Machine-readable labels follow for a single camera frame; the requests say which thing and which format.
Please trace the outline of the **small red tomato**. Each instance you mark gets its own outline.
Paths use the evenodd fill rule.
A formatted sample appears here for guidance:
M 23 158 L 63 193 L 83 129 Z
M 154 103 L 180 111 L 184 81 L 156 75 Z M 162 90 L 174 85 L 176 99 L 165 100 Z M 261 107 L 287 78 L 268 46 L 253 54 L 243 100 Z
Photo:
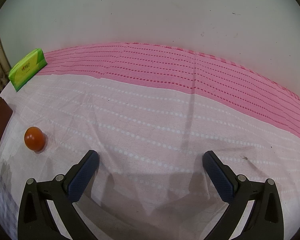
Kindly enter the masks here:
M 39 152 L 45 146 L 45 135 L 38 127 L 29 127 L 24 134 L 24 142 L 28 149 Z

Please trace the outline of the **green tissue pack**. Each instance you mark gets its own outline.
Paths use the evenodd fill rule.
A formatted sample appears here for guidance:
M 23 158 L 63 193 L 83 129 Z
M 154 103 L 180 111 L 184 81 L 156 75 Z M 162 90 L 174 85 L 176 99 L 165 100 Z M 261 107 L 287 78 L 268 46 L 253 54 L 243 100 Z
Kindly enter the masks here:
M 10 69 L 8 78 L 18 92 L 32 77 L 47 65 L 41 48 L 36 48 L 24 56 Z

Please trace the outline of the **pink purple checked tablecloth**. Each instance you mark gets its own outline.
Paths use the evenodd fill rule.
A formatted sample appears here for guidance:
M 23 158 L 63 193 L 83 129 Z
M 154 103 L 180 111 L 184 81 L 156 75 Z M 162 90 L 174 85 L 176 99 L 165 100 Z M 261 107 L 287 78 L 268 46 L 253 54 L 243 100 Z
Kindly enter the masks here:
M 289 239 L 300 228 L 300 97 L 255 72 L 194 51 L 110 43 L 45 54 L 18 92 L 0 143 L 0 224 L 17 238 L 28 178 L 51 180 L 99 153 L 75 207 L 102 239 L 202 239 L 226 209 L 202 167 L 212 150 L 237 174 L 272 178 Z M 45 146 L 28 149 L 38 127 Z

